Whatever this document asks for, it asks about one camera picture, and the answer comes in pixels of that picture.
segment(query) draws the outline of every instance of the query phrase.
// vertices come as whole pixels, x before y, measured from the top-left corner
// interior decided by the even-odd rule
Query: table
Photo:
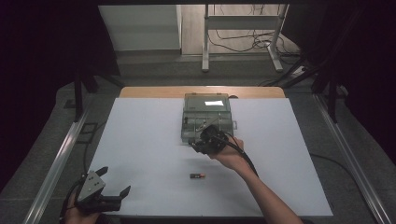
[[[117,195],[132,185],[121,210],[112,215],[262,216],[238,175],[181,144],[186,92],[238,96],[230,100],[233,119],[238,121],[234,134],[245,140],[246,151],[263,181],[297,215],[332,216],[289,100],[280,88],[260,87],[124,88],[90,168],[97,170],[112,161],[102,177],[105,195]],[[206,178],[191,180],[190,173],[205,173]]]

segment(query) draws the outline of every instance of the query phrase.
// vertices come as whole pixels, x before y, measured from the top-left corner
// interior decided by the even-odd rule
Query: hand
[[[76,207],[74,207],[76,195],[72,194],[69,199],[69,205],[66,214],[64,215],[64,220],[66,224],[94,224],[96,219],[99,217],[100,213],[93,213],[89,215],[85,215],[78,211]]]
[[[230,143],[233,143],[234,145],[239,146],[242,149],[244,148],[244,141],[236,137],[234,137],[233,139],[230,137],[229,141]],[[236,172],[243,170],[251,170],[250,167],[248,166],[248,163],[240,155],[240,153],[228,145],[220,153],[210,154],[208,156],[210,159],[218,160],[225,167],[235,170]]]

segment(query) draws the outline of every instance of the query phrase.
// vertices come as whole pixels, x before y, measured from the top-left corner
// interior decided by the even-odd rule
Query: dark fabric
[[[396,7],[369,4],[337,58],[346,105],[396,163]]]
[[[1,187],[12,176],[42,130],[56,92],[95,75],[119,75],[116,56],[96,5],[6,4],[1,23]]]

